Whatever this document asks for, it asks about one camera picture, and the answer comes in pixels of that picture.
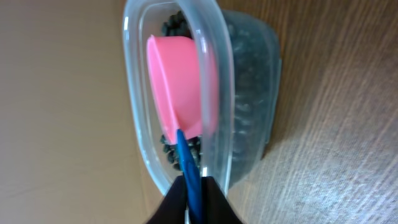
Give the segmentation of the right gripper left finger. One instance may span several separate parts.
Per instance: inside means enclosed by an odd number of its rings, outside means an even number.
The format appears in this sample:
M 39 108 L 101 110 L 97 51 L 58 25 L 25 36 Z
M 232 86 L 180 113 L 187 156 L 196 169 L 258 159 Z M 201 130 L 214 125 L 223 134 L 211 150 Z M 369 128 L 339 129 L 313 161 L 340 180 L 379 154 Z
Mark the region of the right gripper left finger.
M 158 209 L 146 221 L 146 224 L 184 224 L 187 207 L 187 188 L 184 176 L 178 176 Z

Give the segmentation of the pink scoop blue handle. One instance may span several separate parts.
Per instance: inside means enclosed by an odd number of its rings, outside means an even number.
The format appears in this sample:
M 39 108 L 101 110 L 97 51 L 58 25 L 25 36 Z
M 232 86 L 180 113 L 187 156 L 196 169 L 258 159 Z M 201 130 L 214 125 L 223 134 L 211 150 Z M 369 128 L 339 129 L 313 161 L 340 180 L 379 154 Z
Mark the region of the pink scoop blue handle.
M 205 133 L 201 109 L 201 74 L 194 40 L 184 36 L 150 36 L 146 44 L 152 95 L 162 132 L 177 147 L 187 186 L 192 223 L 203 223 L 200 170 L 188 140 Z

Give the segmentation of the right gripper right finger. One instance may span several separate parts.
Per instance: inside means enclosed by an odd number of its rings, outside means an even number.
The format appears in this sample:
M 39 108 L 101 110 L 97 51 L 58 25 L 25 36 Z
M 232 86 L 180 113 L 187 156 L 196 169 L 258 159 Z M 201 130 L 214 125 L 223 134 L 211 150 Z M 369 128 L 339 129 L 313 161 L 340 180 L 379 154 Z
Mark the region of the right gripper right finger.
M 213 177 L 201 178 L 202 217 L 205 224 L 243 224 Z

